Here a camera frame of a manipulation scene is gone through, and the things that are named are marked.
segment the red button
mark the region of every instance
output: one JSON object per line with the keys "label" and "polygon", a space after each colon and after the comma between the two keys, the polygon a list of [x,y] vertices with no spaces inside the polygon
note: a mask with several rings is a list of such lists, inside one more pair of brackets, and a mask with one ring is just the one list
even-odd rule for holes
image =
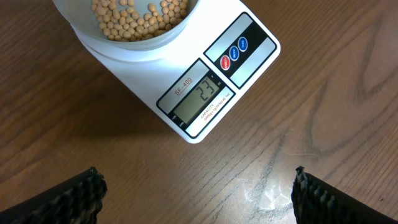
{"label": "red button", "polygon": [[223,68],[223,70],[228,70],[231,66],[231,60],[229,59],[229,57],[227,55],[224,55],[221,58],[221,68]]}

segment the digital kitchen scale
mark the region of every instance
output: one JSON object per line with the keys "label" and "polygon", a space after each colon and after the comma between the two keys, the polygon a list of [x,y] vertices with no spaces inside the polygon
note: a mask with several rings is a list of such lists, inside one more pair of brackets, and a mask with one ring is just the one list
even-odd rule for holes
{"label": "digital kitchen scale", "polygon": [[280,54],[278,40],[241,1],[197,4],[177,38],[156,49],[122,49],[75,30],[106,68],[190,143],[202,141]]}

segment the blue button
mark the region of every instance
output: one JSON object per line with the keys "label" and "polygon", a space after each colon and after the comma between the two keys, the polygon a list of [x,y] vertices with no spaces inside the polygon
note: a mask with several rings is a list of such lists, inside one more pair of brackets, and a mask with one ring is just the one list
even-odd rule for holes
{"label": "blue button", "polygon": [[248,40],[245,37],[241,37],[238,40],[239,50],[245,52],[248,49]]}
{"label": "blue button", "polygon": [[232,61],[236,61],[239,58],[239,50],[236,46],[232,46],[229,50],[229,57]]}

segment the wooden table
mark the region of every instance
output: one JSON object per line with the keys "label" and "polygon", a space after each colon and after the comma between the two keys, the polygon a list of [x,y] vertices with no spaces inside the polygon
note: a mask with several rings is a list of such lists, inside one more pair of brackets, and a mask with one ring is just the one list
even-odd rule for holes
{"label": "wooden table", "polygon": [[100,223],[294,223],[303,165],[398,219],[398,1],[244,2],[282,53],[192,145],[51,1],[2,0],[0,210],[95,166],[109,190]]}

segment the lcd display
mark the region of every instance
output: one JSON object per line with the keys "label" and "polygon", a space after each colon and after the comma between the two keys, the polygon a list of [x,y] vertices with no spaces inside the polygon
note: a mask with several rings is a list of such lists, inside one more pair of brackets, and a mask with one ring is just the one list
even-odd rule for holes
{"label": "lcd display", "polygon": [[219,90],[220,88],[213,81],[205,77],[174,110],[175,115],[188,124]]}

